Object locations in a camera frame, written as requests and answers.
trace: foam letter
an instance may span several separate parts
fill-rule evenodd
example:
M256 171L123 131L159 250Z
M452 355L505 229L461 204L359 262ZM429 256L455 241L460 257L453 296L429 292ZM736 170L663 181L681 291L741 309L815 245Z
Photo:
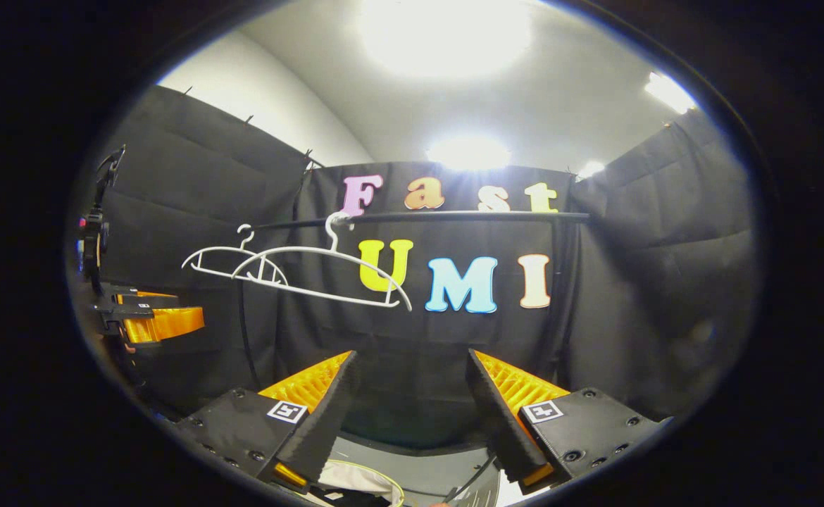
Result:
M350 176L344 178L344 183L347 184L347 196L341 211L350 216L358 216L365 213L361 207L371 204L374 189L379 189L384 184L384 179L380 174Z
M377 266L377 258L380 256L380 251L384 249L384 242L376 239L367 239L358 244L358 250L361 251L361 260L366 263ZM395 239L390 242L390 249L393 250L393 273L390 276L396 280L399 285L406 281L406 266L409 260L409 250L412 249L412 241L407 239ZM390 281L383 278L368 266L358 267L358 276L361 282L371 289L371 291L387 292L390 286Z
M471 294L466 311L470 313L493 313L497 305L493 302L493 268L497 260L493 257L477 257L471 261L466 276L461 278L453 261L445 257L431 259L427 264L434 272L431 283L431 301L425 303L427 311L446 311L447 302L444 293L450 298L453 309L459 308Z
M406 196L406 208L440 208L444 205L444 196L440 192L440 180L436 177L419 177L409 183L410 193Z
M550 209L550 199L556 199L556 190L547 189L546 183L537 183L525 189L525 195L531 196L531 211L543 213L557 213L558 209Z
M481 187L477 191L477 198L480 203L477 203L477 211L511 211L509 203L509 193L504 187Z
M518 263L525 269L525 296L519 301L522 308L544 308L550 306L547 295L547 274L544 266L550 257L532 253L530 256L518 257Z

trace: hanger hook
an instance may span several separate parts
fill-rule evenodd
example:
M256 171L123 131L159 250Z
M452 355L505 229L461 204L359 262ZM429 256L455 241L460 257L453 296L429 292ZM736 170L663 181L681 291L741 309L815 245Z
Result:
M334 221L336 220L345 220L347 218L350 218L348 213L345 213L344 211L337 211L332 213L328 216L327 220L325 220L325 232L329 235L329 237L331 237L331 251L337 251L337 234L334 232L332 224L334 224Z
M237 228L237 234L242 233L242 231L244 231L244 229L246 227L252 227L252 225L249 225L249 224L240 225L240 227ZM250 231L249 237L240 242L240 250L244 250L244 245L249 243L250 241L252 241L252 238L254 238L254 237L255 237L255 231Z

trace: white ceiling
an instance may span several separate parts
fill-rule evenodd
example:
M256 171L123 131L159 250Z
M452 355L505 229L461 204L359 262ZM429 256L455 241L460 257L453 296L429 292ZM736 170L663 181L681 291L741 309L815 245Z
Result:
M573 14L523 3L530 47L504 71L472 80L399 77L373 61L358 26L361 0L295 1L241 30L376 161L426 160L435 142L480 132L506 145L512 165L576 173L587 161L615 160L677 116L644 91L650 62Z

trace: white clothes hanger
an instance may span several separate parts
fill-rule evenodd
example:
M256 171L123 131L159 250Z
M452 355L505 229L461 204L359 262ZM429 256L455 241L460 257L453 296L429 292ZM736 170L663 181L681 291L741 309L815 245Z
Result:
M332 240L330 249L315 248L315 247L312 247L312 246L280 246L280 247L277 247L277 248L270 248L270 249L265 250L265 251L260 251L260 253L255 253L252 257L250 257L249 259L246 259L242 264L237 266L237 268L234 270L234 272L230 273L230 275L228 275L228 276L230 276L230 278L232 278L232 279L247 280L247 282L257 283L258 285L265 285L267 287L274 287L275 289L282 289L283 291L297 292L299 294L305 294L305 295L309 295L309 296L318 296L318 298L334 299L334 301L343 301L343 302L347 302L347 303L354 303L354 304L360 304L360 305L370 305L370 306L374 306L374 307L383 307L383 308L393 308L396 305L399 305L399 301L393 301L393 302L390 301L390 295L392 295L392 292L395 289L396 292L399 293L400 298L403 299L403 302L406 303L406 309L408 309L408 311L412 311L412 303L409 302L408 295L406 295L406 292L403 291L402 287L399 286L399 283L397 283L397 281L394 280L392 276L390 276L387 273L384 273L384 270L381 270L379 267L375 266L374 264L366 263L365 261L363 261L361 259L358 259L357 257L348 256L346 253L340 253L340 251L337 251L337 234L335 234L334 228L332 228L332 224L334 224L334 221L345 220L347 218L350 218L350 215L348 215L347 213L341 212L341 211L337 211L336 213L332 213L331 216L328 216L328 218L326 219L326 221L325 221L325 231L326 231L327 235L329 235L329 237L331 237L331 240ZM309 253L309 254L322 254L322 256L330 256L330 257L336 257L338 259L344 259L344 260L349 261L351 263L360 264L360 265L365 266L367 268L373 269L373 270L375 270L375 272L377 274L380 274L381 277L386 278L387 281L389 282L389 285L387 285L387 296L386 296L386 298L384 299L383 302L381 302L381 301L370 301L370 299L348 298L347 296L337 296L335 294L328 294L326 292L310 291L310 289L302 289L302 288L299 288L299 287L290 287L289 285L286 285L286 280L285 280L285 283L283 283L283 284L274 282L274 279L272 279L271 281L270 280L264 280L263 278L261 278L261 269L260 269L260 273L259 273L260 276L257 276L257 277L252 277L251 273L247 273L248 277L241 276L240 274L238 274L238 273L241 272L242 269L245 269L245 267L248 266L250 263L261 260L261 266L264 266L264 263L270 263L270 261L267 258L268 256L270 256L271 254L286 253L286 251L303 251L304 253Z
M242 231L244 231L244 229L246 227L252 227L252 225L249 225L249 224L240 225L240 227L237 228L237 234L242 233ZM245 248L245 245L247 243L249 243L252 240L252 238L254 238L254 237L255 237L255 231L251 231L251 234L249 234L249 237L247 237L245 240L242 240L240 242L240 248L235 248L235 247L232 247L232 246L210 246L210 247L207 247L207 248L202 248L200 250L196 250L196 251L194 251L194 253L190 254L190 257L187 257L187 260L184 261L183 264L180 264L180 269L184 269L185 267L187 267L187 263L189 263L190 259L196 258L196 263L190 263L189 265L194 270L197 270L197 272L213 274L215 276L223 276L225 278L230 278L230 279L237 278L237 279L241 279L241 280L250 280L250 282L256 282L257 280L261 279L261 276L263 276L263 272L265 270L265 265L268 264L271 267L273 267L273 270L271 270L270 283L274 283L274 284L277 284L277 285L283 284L285 286L289 286L289 283L287 283L287 277L284 276L284 273L281 272L281 270L277 266L277 264L274 264L273 262L270 262L268 259L265 259L265 258L261 259L261 262L258 263L258 275L257 276L252 276L251 272L246 272L246 276L242 276L242 275L234 276L234 273L216 272L216 270L210 270L208 268L202 267L202 254L206 253L207 251L238 251L241 254L246 254L246 256L255 256L255 251L246 250L246 248Z

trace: horizontal rod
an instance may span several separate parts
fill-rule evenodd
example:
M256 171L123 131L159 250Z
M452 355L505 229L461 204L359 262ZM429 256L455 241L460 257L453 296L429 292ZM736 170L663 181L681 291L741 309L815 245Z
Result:
M416 211L411 213L379 213L351 216L344 220L335 220L335 224L366 224L377 222L443 222L451 220L499 220L506 222L574 222L582 224L590 219L587 213L535 213L531 211ZM296 227L322 227L326 218L281 222L280 224L254 225L251 230L292 229Z

